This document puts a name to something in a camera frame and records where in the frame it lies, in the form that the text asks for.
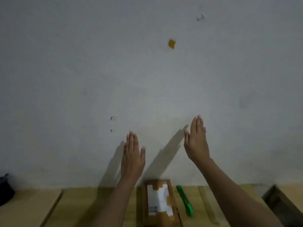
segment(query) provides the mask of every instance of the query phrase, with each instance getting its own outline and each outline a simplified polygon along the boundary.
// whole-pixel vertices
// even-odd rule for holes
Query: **green utility knife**
[[[191,203],[189,202],[189,200],[188,200],[187,196],[185,195],[181,186],[177,186],[177,190],[178,190],[178,192],[179,192],[179,194],[180,194],[180,196],[181,196],[181,198],[184,202],[185,210],[186,210],[187,215],[189,217],[192,217],[195,212],[194,212],[194,209],[191,206]]]

